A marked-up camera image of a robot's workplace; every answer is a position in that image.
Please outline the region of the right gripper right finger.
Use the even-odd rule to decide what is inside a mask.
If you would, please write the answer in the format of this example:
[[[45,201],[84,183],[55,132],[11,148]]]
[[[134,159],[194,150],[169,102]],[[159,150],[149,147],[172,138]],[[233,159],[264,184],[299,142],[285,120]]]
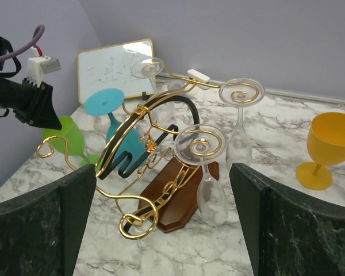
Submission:
[[[242,163],[229,178],[254,275],[345,275],[345,207]]]

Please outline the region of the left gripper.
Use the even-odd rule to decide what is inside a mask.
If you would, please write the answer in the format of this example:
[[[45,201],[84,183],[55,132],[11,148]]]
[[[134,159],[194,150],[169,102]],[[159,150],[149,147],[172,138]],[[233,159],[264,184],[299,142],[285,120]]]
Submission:
[[[27,82],[3,81],[0,104],[13,109],[21,122],[38,128],[61,130],[62,124],[52,104],[53,87],[42,83],[35,87]]]

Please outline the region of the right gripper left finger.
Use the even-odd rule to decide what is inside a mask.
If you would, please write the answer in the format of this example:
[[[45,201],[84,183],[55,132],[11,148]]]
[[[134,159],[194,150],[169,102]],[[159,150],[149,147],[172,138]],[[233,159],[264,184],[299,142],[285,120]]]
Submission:
[[[72,275],[96,185],[87,164],[0,203],[0,275]]]

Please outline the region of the green plastic goblet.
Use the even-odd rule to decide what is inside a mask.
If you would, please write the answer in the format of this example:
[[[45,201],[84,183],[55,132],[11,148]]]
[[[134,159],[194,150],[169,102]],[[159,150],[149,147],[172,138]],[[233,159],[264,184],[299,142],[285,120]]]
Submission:
[[[70,116],[61,116],[59,120],[62,124],[62,129],[44,129],[42,133],[43,139],[56,135],[64,136],[68,141],[68,154],[70,156],[80,156],[83,159],[83,162],[80,164],[81,166],[88,163],[96,164],[99,155],[94,154],[87,156],[85,154],[86,147],[84,135],[75,121]]]

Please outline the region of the blue plastic goblet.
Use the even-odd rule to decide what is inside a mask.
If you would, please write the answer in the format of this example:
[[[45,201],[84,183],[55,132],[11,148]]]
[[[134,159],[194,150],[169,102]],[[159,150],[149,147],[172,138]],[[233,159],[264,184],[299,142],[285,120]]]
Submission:
[[[106,135],[106,143],[116,132],[117,128],[121,125],[121,122],[117,120],[113,114],[124,101],[124,93],[120,89],[109,88],[103,89],[87,99],[84,104],[84,110],[87,114],[92,116],[108,115],[110,119],[110,127]],[[119,157],[124,151],[128,151],[133,155],[132,161],[126,170],[129,170],[133,163],[145,153],[145,147],[140,142],[140,134],[132,128],[126,135],[120,147],[118,148],[115,158]]]

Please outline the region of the clear wine glass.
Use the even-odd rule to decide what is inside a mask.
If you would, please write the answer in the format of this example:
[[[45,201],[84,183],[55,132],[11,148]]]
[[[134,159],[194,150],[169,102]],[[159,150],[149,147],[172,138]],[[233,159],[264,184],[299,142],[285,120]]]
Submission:
[[[158,57],[150,57],[144,60],[139,60],[132,67],[132,75],[139,79],[149,79],[153,88],[153,95],[156,95],[156,81],[155,77],[164,69],[164,62]]]
[[[227,196],[222,184],[209,171],[227,146],[224,132],[213,125],[195,124],[180,132],[174,141],[174,153],[185,164],[201,166],[202,179],[197,190],[197,206],[202,220],[218,226],[228,217]]]
[[[225,152],[226,167],[230,169],[233,163],[249,166],[252,162],[252,144],[243,125],[244,108],[258,104],[265,96],[265,88],[257,80],[236,78],[221,85],[218,95],[225,104],[237,109],[237,122]]]

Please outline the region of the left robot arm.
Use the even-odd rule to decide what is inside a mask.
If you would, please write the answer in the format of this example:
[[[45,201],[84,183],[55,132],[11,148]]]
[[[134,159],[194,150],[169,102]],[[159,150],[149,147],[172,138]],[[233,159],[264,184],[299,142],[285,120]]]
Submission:
[[[0,36],[0,56],[13,52],[10,42]],[[44,82],[37,85],[29,78],[24,78],[21,83],[10,80],[21,70],[17,57],[11,59],[16,67],[13,72],[2,72],[5,61],[0,60],[0,108],[5,109],[0,117],[6,117],[13,111],[22,123],[37,128],[60,130],[62,125],[52,104],[53,87]]]

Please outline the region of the small whiteboard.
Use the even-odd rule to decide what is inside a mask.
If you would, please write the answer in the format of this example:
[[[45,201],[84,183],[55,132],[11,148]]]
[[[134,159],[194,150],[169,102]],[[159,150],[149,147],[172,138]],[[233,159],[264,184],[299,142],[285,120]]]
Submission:
[[[78,101],[84,104],[96,92],[116,88],[125,98],[154,93],[148,78],[137,78],[136,64],[154,56],[151,39],[141,39],[84,50],[77,55]]]

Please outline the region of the orange plastic goblet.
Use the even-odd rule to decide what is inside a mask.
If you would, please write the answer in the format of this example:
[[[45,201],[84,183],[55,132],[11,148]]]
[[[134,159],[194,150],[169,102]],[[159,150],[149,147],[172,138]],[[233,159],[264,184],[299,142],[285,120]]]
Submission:
[[[326,112],[311,122],[306,141],[311,162],[300,164],[296,178],[311,190],[325,190],[333,183],[328,169],[345,162],[345,114]]]

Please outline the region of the white eraser block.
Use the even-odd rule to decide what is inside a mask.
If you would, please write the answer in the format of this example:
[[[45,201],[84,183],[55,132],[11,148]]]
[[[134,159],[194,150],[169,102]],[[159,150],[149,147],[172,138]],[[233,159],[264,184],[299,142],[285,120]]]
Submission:
[[[195,70],[195,69],[189,69],[187,70],[187,75],[190,79],[195,79],[201,83],[209,83],[210,77]]]

